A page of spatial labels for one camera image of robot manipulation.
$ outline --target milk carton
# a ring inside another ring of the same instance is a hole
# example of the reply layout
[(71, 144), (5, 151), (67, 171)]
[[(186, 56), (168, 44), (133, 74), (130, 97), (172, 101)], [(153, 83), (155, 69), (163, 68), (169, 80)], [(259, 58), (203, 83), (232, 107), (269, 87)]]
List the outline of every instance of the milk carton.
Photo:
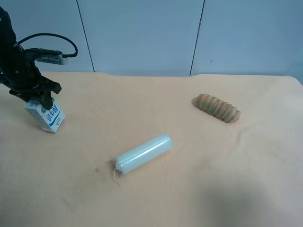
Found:
[(57, 101), (53, 99), (53, 106), (50, 110), (46, 110), (38, 101), (29, 100), (24, 108), (39, 122), (44, 131), (56, 132), (63, 122), (65, 115), (58, 105)]

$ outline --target black wire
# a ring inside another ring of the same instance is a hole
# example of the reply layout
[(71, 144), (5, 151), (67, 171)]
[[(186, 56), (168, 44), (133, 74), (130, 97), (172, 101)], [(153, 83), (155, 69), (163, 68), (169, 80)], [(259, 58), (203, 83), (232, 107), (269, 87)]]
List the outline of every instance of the black wire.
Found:
[(34, 38), (34, 37), (37, 37), (37, 36), (43, 36), (43, 35), (46, 35), (46, 36), (54, 36), (54, 37), (58, 37), (58, 38), (61, 38), (61, 39), (64, 39), (66, 41), (68, 41), (70, 44), (73, 45), (73, 47), (75, 48), (75, 53), (73, 54), (62, 54), (62, 57), (63, 58), (73, 58), (73, 57), (76, 57), (78, 55), (78, 48), (76, 46), (76, 44), (74, 44), (74, 42), (72, 40), (70, 40), (69, 38), (66, 38), (62, 35), (57, 35), (57, 34), (53, 34), (53, 33), (37, 33), (37, 34), (33, 34), (33, 35), (30, 35), (24, 39), (21, 39), (18, 44), (21, 44), (31, 38)]
[(23, 47), (20, 45), (20, 44), (18, 44), (18, 47), (24, 52), (25, 50), (23, 49)]

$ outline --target beige tablecloth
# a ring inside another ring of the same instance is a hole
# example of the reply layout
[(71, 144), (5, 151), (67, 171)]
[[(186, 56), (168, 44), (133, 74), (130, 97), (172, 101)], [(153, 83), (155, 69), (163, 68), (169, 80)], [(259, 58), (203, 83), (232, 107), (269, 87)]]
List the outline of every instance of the beige tablecloth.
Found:
[[(302, 226), (296, 79), (44, 75), (62, 86), (55, 134), (0, 86), (0, 226)], [(195, 108), (200, 93), (234, 104), (239, 121)], [(111, 160), (161, 133), (173, 149), (113, 181)]]

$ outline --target white cylinder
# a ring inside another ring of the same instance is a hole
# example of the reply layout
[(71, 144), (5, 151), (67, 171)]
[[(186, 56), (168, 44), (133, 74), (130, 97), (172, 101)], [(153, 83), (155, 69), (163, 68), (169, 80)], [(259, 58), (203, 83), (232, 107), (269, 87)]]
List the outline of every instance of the white cylinder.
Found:
[(162, 134), (117, 157), (116, 169), (127, 174), (168, 151), (171, 147), (172, 142), (169, 136)]

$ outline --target striped roller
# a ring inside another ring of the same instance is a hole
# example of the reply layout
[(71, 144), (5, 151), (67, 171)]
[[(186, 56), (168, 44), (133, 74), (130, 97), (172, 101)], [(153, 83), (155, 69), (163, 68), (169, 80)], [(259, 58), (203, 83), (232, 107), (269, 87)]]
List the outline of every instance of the striped roller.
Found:
[(217, 97), (208, 94), (200, 94), (197, 98), (197, 106), (199, 109), (210, 115), (216, 116), (218, 119), (224, 120), (226, 123), (236, 122), (240, 118), (241, 112)]

